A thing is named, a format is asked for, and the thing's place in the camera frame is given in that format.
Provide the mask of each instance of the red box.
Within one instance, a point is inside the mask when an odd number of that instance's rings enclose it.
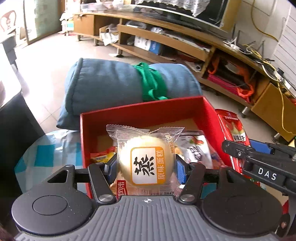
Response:
[[[139,104],[119,106],[104,110],[91,111],[80,115],[81,149],[83,167],[91,164],[90,153],[98,152],[100,147],[108,148],[104,136],[108,135],[107,124],[146,128],[184,119],[192,119],[221,159],[231,166],[229,155],[221,149],[224,141],[219,119],[212,105],[203,96],[186,97]],[[89,183],[86,184],[87,194],[91,196]]]

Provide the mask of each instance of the drawer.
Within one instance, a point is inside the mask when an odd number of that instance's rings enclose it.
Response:
[[[139,36],[145,39],[153,40],[155,42],[164,44],[166,46],[170,46],[184,53],[187,53],[193,57],[196,57],[202,61],[206,61],[207,56],[209,55],[209,53],[205,52],[204,50],[200,50],[194,46],[191,46],[190,44],[184,43],[177,39],[170,38],[165,35],[153,33],[145,29],[128,27],[121,24],[117,25],[117,29],[119,32]]]
[[[284,128],[287,131],[296,133],[296,106],[286,96],[284,96],[284,106]],[[280,133],[286,141],[290,141],[294,137],[293,134],[286,132],[281,126],[281,94],[272,83],[269,83],[251,110]]]
[[[74,15],[74,32],[77,34],[95,35],[94,15]]]

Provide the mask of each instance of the white lace cover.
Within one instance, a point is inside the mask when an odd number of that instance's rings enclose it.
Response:
[[[202,13],[210,2],[210,0],[135,0],[135,3],[140,4],[144,1],[154,3],[165,3],[167,5],[170,4],[173,6],[184,8],[186,10],[190,10],[194,17]]]

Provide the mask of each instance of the white slatted panel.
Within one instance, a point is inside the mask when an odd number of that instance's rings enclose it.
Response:
[[[296,8],[291,7],[290,17],[273,56],[275,66],[285,72],[286,78],[296,85]]]

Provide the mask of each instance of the green strap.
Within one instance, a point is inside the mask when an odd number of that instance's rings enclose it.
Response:
[[[164,100],[167,89],[161,74],[148,66],[148,64],[141,62],[134,67],[142,76],[142,96],[144,101]]]

